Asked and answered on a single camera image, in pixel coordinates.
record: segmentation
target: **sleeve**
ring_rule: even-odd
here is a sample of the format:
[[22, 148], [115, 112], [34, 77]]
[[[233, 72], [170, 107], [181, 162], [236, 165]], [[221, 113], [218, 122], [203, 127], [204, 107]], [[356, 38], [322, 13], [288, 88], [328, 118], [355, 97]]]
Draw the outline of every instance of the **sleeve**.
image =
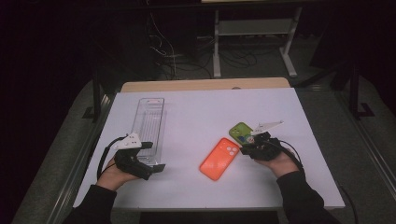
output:
[[64, 224], [111, 223], [111, 209], [117, 192], [91, 185], [81, 205], [64, 220]]
[[306, 183], [297, 171], [282, 175], [277, 181], [283, 197], [283, 208], [290, 224], [341, 223], [326, 209], [320, 195]]

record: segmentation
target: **clear plastic container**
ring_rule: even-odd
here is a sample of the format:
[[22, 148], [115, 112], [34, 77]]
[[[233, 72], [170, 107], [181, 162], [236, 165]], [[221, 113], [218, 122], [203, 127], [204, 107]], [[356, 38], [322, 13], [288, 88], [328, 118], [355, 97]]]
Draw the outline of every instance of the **clear plastic container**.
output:
[[142, 98], [137, 107], [132, 131], [139, 134], [140, 141], [152, 142], [152, 148], [141, 149], [137, 158], [147, 164], [161, 162], [164, 125], [163, 98]]

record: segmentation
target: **orange phone case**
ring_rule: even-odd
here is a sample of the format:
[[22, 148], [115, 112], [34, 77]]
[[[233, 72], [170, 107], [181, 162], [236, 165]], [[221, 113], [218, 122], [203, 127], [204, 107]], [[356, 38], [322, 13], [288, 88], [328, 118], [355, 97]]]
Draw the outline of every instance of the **orange phone case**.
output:
[[239, 146], [236, 143], [227, 138], [221, 138], [202, 162], [199, 170], [212, 180], [218, 180], [238, 152]]

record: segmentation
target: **hand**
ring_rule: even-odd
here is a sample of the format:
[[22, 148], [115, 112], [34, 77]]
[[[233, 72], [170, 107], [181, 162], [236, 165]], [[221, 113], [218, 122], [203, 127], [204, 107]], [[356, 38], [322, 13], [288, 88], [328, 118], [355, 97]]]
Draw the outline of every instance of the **hand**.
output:
[[270, 161], [254, 161], [270, 168], [277, 178], [294, 171], [299, 171], [297, 165], [284, 152], [281, 152], [275, 159]]
[[138, 178], [139, 177], [125, 173], [117, 168], [116, 162], [113, 158], [108, 162], [106, 169], [102, 172], [102, 175], [99, 177], [96, 185], [105, 189], [117, 190], [126, 182]]

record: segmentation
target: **smartphone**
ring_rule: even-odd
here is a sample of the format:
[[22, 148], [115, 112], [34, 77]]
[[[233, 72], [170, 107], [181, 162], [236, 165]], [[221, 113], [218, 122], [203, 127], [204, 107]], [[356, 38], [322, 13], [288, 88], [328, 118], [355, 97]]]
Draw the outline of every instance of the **smartphone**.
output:
[[199, 170], [212, 180], [218, 180], [239, 152], [239, 146], [227, 138], [221, 138]]
[[246, 123], [239, 122], [228, 131], [228, 134], [242, 146], [244, 144], [254, 143], [254, 138], [250, 134], [251, 131], [253, 130]]

